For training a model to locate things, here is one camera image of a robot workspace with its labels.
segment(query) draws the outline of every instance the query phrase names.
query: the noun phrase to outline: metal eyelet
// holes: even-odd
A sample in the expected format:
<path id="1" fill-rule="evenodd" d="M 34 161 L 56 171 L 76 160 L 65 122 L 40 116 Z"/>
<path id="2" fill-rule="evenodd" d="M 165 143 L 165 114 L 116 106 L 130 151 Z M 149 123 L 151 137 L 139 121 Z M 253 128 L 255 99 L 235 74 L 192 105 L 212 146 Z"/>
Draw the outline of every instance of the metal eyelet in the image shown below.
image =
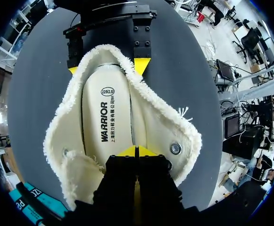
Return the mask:
<path id="1" fill-rule="evenodd" d="M 177 154 L 181 153 L 182 147 L 179 143 L 172 143 L 170 145 L 170 151 L 172 154 L 177 155 Z"/>
<path id="2" fill-rule="evenodd" d="M 66 148 L 66 147 L 64 147 L 63 149 L 62 149 L 62 155 L 63 156 L 66 156 L 66 154 L 68 153 L 68 149 Z"/>

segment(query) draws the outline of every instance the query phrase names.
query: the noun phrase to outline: teal box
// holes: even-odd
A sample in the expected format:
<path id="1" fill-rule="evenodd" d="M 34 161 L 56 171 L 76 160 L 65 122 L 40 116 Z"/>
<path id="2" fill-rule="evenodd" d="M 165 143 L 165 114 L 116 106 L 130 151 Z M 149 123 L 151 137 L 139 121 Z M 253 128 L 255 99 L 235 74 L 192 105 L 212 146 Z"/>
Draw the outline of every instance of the teal box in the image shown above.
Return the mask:
<path id="1" fill-rule="evenodd" d="M 61 201 L 58 201 L 48 196 L 47 194 L 33 187 L 29 183 L 24 183 L 24 185 L 30 191 L 30 193 L 34 195 L 34 197 L 41 201 L 51 211 L 53 211 L 62 218 L 65 216 L 65 212 L 67 212 L 68 210 Z M 42 217 L 39 216 L 38 213 L 28 203 L 25 202 L 17 189 L 9 192 L 9 195 L 15 202 L 17 208 L 22 211 L 34 224 L 36 224 L 38 220 L 42 219 Z"/>

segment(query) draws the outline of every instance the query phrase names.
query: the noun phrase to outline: shoe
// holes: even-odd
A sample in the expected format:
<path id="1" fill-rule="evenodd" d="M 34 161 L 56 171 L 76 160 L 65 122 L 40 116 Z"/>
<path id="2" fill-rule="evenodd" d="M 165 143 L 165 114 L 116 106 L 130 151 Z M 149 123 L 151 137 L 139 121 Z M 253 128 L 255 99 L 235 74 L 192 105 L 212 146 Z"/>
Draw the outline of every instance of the shoe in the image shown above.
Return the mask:
<path id="1" fill-rule="evenodd" d="M 190 120 L 149 88 L 133 63 L 112 45 L 82 58 L 43 142 L 69 207 L 93 202 L 111 155 L 135 146 L 164 155 L 178 186 L 192 170 L 201 135 Z"/>
<path id="2" fill-rule="evenodd" d="M 218 185 L 218 187 L 223 186 L 223 185 L 226 183 L 226 181 L 227 181 L 228 179 L 229 179 L 229 175 L 226 174 L 226 175 L 224 176 L 224 178 L 222 179 L 222 181 L 220 182 L 220 184 Z"/>

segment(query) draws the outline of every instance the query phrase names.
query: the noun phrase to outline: insole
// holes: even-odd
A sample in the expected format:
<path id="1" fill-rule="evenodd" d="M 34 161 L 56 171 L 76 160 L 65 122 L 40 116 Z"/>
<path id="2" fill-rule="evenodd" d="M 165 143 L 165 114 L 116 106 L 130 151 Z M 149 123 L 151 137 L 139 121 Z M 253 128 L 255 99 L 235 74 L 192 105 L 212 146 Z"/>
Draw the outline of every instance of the insole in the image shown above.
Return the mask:
<path id="1" fill-rule="evenodd" d="M 133 145 L 128 81 L 117 65 L 102 65 L 82 94 L 85 154 L 105 166 L 110 155 Z"/>

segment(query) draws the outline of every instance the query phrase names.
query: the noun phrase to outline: gray table surface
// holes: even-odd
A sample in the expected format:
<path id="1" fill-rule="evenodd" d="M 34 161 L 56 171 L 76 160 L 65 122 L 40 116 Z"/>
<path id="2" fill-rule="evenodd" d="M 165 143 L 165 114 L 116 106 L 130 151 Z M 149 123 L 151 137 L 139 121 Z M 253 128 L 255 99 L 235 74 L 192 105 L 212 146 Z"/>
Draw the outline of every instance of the gray table surface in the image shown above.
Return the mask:
<path id="1" fill-rule="evenodd" d="M 173 108 L 188 106 L 185 117 L 202 134 L 198 160 L 180 185 L 184 206 L 205 209 L 216 186 L 222 128 L 218 97 L 200 46 L 180 16 L 163 0 L 149 2 L 158 11 L 151 24 L 152 60 L 144 75 L 147 84 Z M 58 8 L 32 30 L 18 57 L 8 96 L 11 145 L 23 178 L 61 200 L 60 183 L 42 151 L 46 129 L 71 79 L 67 69 L 67 40 L 63 30 L 75 13 Z M 79 22 L 77 17 L 73 24 Z M 133 58 L 132 20 L 88 32 L 85 52 L 99 44 L 113 44 Z"/>

